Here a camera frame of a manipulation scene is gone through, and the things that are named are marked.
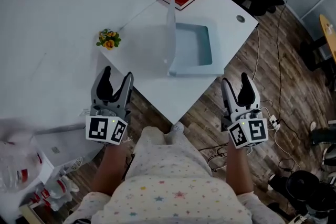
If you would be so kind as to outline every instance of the black and white marker cube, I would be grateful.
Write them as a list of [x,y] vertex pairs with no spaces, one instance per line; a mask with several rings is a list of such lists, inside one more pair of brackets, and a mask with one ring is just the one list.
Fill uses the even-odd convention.
[[120,145],[127,123],[119,117],[87,116],[86,139],[105,144]]
[[256,146],[268,140],[266,119],[238,120],[227,129],[236,148]]

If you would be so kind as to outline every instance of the forearm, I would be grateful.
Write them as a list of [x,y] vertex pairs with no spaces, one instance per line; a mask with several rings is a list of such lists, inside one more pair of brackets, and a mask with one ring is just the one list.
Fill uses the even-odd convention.
[[236,195],[253,191],[253,182],[247,163],[246,150],[237,150],[231,138],[227,150],[226,182]]
[[116,188],[121,184],[125,171],[126,153],[125,144],[108,146],[105,149],[103,160],[93,179],[91,191],[112,196]]

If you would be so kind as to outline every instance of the white desk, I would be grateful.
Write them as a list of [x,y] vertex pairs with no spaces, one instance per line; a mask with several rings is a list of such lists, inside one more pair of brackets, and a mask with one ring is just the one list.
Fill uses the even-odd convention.
[[[174,78],[166,74],[164,59],[169,47],[165,44],[165,25],[168,4],[158,0],[132,19],[120,30],[118,48],[102,53],[125,76],[134,75],[134,86],[168,120],[176,123],[215,80]],[[237,20],[245,18],[245,23]],[[180,18],[206,17],[217,24],[223,52],[223,72],[236,52],[257,25],[257,21],[231,0],[196,0],[182,11]]]

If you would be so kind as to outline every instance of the clear plastic container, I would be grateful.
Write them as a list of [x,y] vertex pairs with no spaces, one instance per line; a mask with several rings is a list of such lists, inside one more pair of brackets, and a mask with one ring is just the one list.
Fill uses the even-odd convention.
[[41,164],[38,153],[29,145],[0,142],[0,191],[24,189],[39,175]]

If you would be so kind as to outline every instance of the power strip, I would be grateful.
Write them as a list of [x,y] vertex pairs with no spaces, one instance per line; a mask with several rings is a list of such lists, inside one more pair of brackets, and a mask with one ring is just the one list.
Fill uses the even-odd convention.
[[280,129],[280,124],[277,123],[277,118],[274,115],[272,115],[268,120],[276,131]]

